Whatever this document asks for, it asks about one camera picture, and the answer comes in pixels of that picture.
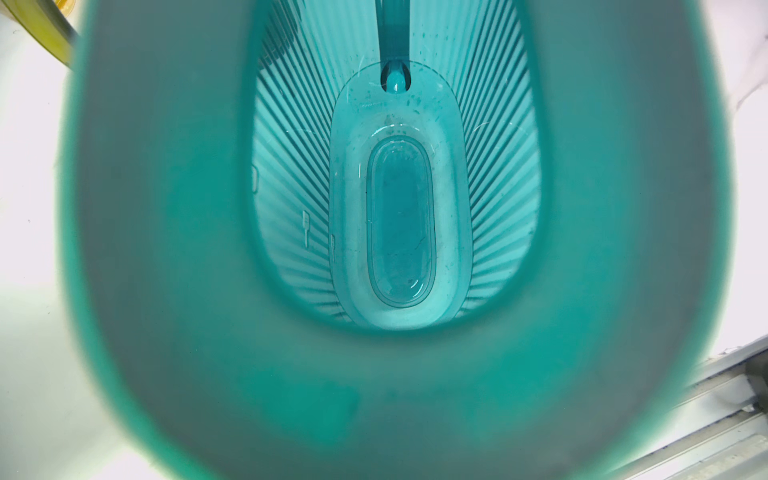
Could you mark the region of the dark teal watering can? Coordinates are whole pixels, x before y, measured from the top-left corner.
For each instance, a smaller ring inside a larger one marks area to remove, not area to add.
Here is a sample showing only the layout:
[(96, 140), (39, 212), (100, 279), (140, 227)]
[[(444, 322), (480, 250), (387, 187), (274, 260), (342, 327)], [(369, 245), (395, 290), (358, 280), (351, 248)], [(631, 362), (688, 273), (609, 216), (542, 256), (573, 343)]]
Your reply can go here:
[(694, 1), (92, 1), (62, 259), (187, 479), (597, 479), (706, 349), (730, 236)]

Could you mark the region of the olive green watering can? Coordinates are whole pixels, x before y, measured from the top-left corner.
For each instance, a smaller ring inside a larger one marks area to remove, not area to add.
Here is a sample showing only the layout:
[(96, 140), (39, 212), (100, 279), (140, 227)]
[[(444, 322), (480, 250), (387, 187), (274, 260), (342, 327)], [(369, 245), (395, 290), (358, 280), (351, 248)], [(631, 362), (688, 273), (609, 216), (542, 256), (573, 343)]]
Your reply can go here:
[(10, 16), (38, 44), (69, 67), (78, 35), (69, 22), (75, 0), (2, 0), (1, 13)]

